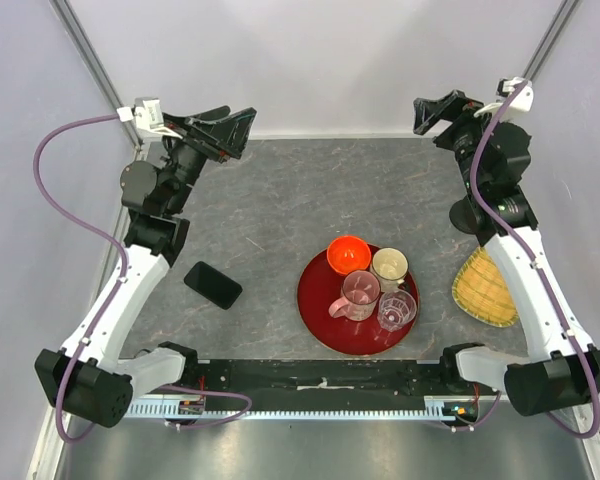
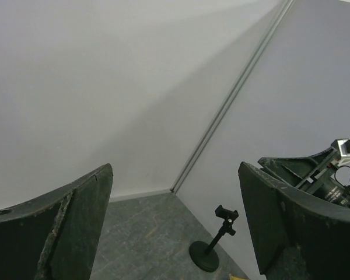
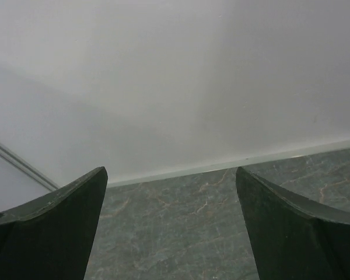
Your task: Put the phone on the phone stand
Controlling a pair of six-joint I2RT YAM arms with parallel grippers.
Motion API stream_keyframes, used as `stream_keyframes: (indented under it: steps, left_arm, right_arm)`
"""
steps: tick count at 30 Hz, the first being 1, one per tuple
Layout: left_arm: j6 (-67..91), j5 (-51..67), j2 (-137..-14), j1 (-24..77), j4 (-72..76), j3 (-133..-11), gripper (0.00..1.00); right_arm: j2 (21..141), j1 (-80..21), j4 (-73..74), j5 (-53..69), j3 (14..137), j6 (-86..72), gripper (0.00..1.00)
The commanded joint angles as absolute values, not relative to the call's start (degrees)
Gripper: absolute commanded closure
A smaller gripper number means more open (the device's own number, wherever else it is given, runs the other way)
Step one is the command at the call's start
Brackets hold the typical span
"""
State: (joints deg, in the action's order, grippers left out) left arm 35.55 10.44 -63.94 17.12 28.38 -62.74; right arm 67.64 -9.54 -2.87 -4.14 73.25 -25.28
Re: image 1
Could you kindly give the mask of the black smartphone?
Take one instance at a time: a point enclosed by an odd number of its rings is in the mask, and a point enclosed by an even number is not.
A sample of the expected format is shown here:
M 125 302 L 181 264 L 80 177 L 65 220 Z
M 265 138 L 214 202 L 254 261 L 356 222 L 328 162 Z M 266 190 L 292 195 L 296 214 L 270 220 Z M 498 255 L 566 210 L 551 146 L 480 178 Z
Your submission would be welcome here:
M 243 292 L 238 282 L 203 261 L 189 270 L 183 282 L 223 310 L 229 310 Z

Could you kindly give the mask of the black phone stand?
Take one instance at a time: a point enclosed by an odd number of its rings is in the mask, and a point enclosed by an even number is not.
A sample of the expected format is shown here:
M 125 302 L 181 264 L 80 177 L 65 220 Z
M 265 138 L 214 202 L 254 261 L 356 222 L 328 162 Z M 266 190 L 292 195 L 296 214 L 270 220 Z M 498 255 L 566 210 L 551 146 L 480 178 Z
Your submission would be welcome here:
M 449 210 L 451 224 L 460 232 L 475 235 L 480 227 L 480 215 L 476 214 L 469 196 L 456 201 Z

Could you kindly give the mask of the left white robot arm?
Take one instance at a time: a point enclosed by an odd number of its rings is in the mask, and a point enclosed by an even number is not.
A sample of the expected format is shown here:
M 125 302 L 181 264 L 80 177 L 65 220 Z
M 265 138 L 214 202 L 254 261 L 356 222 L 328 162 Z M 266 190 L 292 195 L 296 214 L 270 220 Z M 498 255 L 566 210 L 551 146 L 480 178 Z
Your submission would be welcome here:
M 110 242 L 116 267 L 76 330 L 51 351 L 44 349 L 34 368 L 50 405 L 58 433 L 71 414 L 91 425 L 117 425 L 131 403 L 157 389 L 188 393 L 199 382 L 195 350 L 164 342 L 151 352 L 123 360 L 120 352 L 140 311 L 182 251 L 190 223 L 180 214 L 209 161 L 241 158 L 257 111 L 233 112 L 221 106 L 189 116 L 162 111 L 154 98 L 89 119 L 89 124 L 119 121 L 155 134 L 166 149 L 163 163 L 133 161 L 120 176 L 121 204 L 130 224 L 123 240 L 77 218 L 61 207 L 43 185 L 45 200 L 61 215 Z

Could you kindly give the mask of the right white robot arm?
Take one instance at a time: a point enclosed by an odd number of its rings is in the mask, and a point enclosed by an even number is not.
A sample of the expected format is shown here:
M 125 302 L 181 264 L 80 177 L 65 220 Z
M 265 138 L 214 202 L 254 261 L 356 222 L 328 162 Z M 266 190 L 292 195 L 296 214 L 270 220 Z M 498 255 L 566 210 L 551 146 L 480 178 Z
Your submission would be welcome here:
M 523 416 L 591 405 L 600 411 L 600 349 L 580 325 L 561 292 L 544 253 L 536 216 L 519 185 L 530 165 L 530 136 L 503 121 L 514 100 L 485 105 L 453 90 L 438 100 L 414 100 L 416 135 L 440 121 L 448 127 L 434 139 L 453 153 L 466 188 L 449 216 L 476 236 L 509 290 L 526 338 L 516 357 L 480 344 L 448 347 L 438 368 L 447 392 L 473 382 L 506 394 Z

